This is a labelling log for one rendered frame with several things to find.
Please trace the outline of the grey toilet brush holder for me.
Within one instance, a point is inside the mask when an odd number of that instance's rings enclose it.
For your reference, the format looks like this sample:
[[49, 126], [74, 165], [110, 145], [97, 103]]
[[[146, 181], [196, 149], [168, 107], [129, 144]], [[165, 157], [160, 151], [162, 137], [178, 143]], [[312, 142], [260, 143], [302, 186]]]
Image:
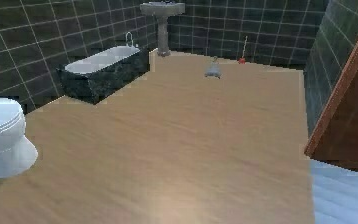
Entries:
[[205, 72], [205, 77], [216, 77], [221, 78], [221, 71], [218, 64], [218, 57], [214, 56], [210, 64], [210, 67]]

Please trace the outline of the dark marble bathtub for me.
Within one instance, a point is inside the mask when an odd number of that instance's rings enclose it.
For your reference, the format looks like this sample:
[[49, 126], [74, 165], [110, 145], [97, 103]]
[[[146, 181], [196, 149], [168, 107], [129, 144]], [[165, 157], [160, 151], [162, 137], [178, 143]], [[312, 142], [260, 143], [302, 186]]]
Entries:
[[150, 70], [149, 51], [116, 46], [56, 69], [66, 96], [96, 105]]

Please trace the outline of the red plunger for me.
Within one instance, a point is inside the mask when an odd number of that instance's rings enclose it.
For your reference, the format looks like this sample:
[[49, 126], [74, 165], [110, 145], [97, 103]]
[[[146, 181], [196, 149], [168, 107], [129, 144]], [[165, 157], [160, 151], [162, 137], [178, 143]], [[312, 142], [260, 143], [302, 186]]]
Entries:
[[248, 41], [248, 36], [245, 36], [244, 45], [243, 45], [243, 49], [242, 49], [242, 56], [238, 59], [238, 64], [245, 64], [246, 63], [245, 51], [246, 51], [247, 41]]

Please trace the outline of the brown wooden room door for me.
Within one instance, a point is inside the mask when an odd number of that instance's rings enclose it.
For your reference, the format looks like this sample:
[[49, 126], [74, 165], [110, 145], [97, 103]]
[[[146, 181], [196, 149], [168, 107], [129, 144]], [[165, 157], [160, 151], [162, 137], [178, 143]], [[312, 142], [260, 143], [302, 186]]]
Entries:
[[304, 154], [313, 160], [358, 173], [358, 40]]

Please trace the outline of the white toilet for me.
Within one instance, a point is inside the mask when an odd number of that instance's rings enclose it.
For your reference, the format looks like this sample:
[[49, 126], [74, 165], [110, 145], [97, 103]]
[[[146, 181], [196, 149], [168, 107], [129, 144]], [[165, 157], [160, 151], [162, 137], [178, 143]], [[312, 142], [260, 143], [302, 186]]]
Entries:
[[35, 164], [38, 151], [25, 131], [22, 106], [14, 99], [0, 97], [0, 178], [19, 175]]

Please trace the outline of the grey pedestal sink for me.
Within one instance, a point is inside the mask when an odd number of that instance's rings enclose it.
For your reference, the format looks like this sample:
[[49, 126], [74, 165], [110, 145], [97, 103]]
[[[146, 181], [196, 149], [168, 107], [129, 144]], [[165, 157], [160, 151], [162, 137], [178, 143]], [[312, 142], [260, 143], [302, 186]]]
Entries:
[[185, 13], [185, 4], [177, 3], [174, 0], [161, 0], [154, 2], [146, 2], [140, 5], [140, 10], [143, 15], [154, 16], [158, 23], [157, 33], [157, 54], [160, 57], [170, 55], [168, 46], [168, 18]]

